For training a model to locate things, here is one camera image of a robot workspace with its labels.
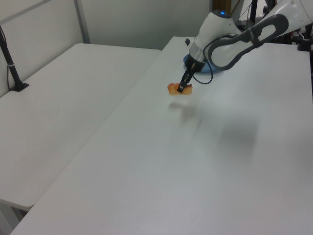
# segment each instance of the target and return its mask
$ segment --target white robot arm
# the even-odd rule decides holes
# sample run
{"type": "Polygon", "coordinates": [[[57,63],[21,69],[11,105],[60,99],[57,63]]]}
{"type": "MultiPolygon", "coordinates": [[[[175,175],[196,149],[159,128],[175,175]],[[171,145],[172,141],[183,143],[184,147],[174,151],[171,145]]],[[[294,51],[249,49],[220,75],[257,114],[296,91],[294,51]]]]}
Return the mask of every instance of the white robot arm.
{"type": "Polygon", "coordinates": [[[280,0],[264,19],[243,33],[225,12],[211,12],[189,49],[185,61],[187,70],[178,91],[184,90],[193,74],[200,72],[206,62],[219,70],[228,70],[244,54],[312,22],[313,0],[280,0]]]}

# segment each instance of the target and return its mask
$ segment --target orange object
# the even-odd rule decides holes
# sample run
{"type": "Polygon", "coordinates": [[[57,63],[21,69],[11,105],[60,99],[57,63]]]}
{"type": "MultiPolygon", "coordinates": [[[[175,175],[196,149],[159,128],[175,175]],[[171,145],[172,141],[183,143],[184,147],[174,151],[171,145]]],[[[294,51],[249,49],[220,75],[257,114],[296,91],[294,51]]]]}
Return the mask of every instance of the orange object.
{"type": "Polygon", "coordinates": [[[177,91],[178,87],[179,87],[179,83],[169,84],[167,86],[168,93],[170,95],[191,94],[192,93],[192,84],[187,85],[187,87],[182,91],[182,93],[177,91]]]}

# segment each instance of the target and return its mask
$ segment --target white table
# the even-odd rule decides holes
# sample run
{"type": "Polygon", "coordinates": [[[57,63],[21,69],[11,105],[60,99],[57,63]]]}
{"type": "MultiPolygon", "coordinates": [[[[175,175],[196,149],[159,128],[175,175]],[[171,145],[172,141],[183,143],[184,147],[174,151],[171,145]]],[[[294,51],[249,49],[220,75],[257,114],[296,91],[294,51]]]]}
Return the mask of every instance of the white table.
{"type": "Polygon", "coordinates": [[[77,44],[0,99],[0,202],[29,210],[159,55],[77,44]]]}
{"type": "Polygon", "coordinates": [[[170,41],[12,235],[313,234],[309,54],[266,44],[169,96],[186,53],[170,41]]]}

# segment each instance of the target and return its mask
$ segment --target wall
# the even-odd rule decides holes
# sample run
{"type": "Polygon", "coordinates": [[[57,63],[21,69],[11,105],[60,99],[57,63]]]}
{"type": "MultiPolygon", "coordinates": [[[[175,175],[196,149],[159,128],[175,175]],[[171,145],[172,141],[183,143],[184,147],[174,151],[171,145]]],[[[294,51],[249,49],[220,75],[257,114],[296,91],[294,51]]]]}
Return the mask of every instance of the wall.
{"type": "MultiPolygon", "coordinates": [[[[22,81],[82,42],[73,0],[48,1],[1,26],[22,81]]],[[[0,52],[0,97],[7,92],[6,61],[0,52]]]]}
{"type": "Polygon", "coordinates": [[[0,0],[0,24],[13,19],[49,0],[0,0]]]}
{"type": "Polygon", "coordinates": [[[79,0],[90,42],[163,49],[173,36],[197,36],[210,0],[79,0]]]}
{"type": "MultiPolygon", "coordinates": [[[[232,15],[232,18],[233,18],[234,22],[236,22],[239,19],[239,16],[240,16],[240,13],[241,13],[241,9],[242,9],[242,7],[244,5],[244,1],[245,0],[240,0],[237,8],[235,9],[235,11],[234,11],[234,13],[232,15]]],[[[236,3],[237,3],[237,0],[231,0],[231,9],[233,9],[235,7],[236,3]]]]}

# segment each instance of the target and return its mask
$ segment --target black cable clip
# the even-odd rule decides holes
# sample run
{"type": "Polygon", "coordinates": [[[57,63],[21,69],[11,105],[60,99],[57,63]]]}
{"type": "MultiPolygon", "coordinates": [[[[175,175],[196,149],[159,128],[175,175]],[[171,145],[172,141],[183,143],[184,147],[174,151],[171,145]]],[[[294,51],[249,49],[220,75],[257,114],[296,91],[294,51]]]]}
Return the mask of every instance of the black cable clip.
{"type": "Polygon", "coordinates": [[[250,41],[252,42],[255,48],[258,48],[263,45],[263,43],[260,42],[253,26],[248,28],[247,31],[249,32],[250,41]]]}
{"type": "Polygon", "coordinates": [[[12,63],[7,63],[7,66],[8,66],[8,67],[13,67],[13,66],[15,66],[15,65],[14,65],[14,63],[12,62],[12,63]]]}

